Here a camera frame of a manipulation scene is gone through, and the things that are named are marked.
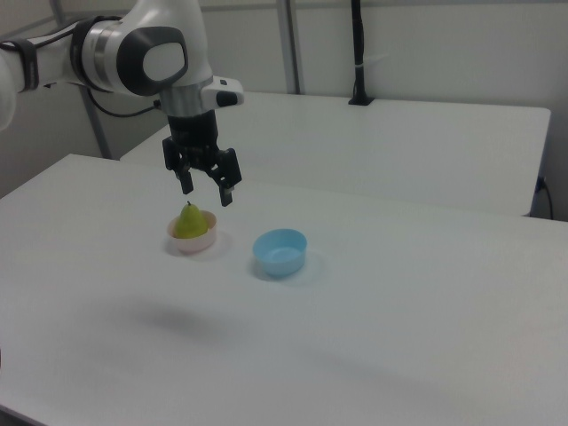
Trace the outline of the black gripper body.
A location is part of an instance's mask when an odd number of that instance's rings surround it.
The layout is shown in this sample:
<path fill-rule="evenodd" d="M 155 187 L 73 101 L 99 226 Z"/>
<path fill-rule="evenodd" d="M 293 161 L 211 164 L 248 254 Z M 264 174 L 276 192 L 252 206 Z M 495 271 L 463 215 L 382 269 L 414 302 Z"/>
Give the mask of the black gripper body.
<path fill-rule="evenodd" d="M 168 117 L 167 169 L 211 170 L 217 164 L 217 118 L 210 110 L 193 117 Z"/>

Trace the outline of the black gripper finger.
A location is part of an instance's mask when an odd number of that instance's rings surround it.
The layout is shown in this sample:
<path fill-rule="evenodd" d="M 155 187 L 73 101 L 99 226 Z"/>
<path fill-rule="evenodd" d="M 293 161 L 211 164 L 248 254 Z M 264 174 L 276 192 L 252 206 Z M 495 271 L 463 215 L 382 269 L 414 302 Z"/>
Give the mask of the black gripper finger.
<path fill-rule="evenodd" d="M 223 207 L 233 202 L 232 192 L 241 180 L 241 169 L 236 152 L 233 148 L 218 151 L 214 155 L 212 166 L 208 170 L 208 176 L 218 186 L 220 202 Z"/>
<path fill-rule="evenodd" d="M 168 137 L 162 141 L 162 150 L 166 169 L 175 173 L 182 193 L 189 194 L 193 191 L 193 179 L 186 148 L 177 144 L 173 137 Z"/>

